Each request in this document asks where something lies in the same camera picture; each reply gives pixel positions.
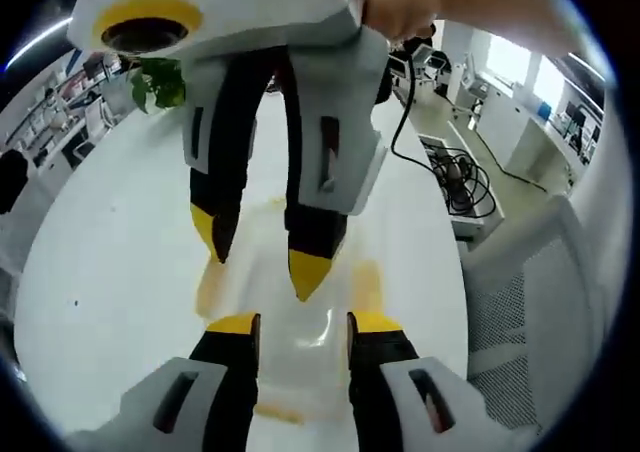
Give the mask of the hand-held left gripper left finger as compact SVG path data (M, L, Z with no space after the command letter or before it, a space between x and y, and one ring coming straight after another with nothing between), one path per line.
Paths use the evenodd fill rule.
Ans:
M258 398L260 315L207 326L175 357L123 394L107 423L109 451L244 451Z

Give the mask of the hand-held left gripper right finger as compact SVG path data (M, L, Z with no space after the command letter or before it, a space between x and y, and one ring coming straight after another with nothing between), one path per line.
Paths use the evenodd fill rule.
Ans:
M528 451L530 426L493 420L481 393L377 312L348 319L349 400L360 451Z

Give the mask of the person's right hand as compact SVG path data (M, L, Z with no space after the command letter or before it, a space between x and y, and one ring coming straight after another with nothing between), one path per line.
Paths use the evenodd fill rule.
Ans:
M364 0L362 22L391 42L430 38L443 0Z

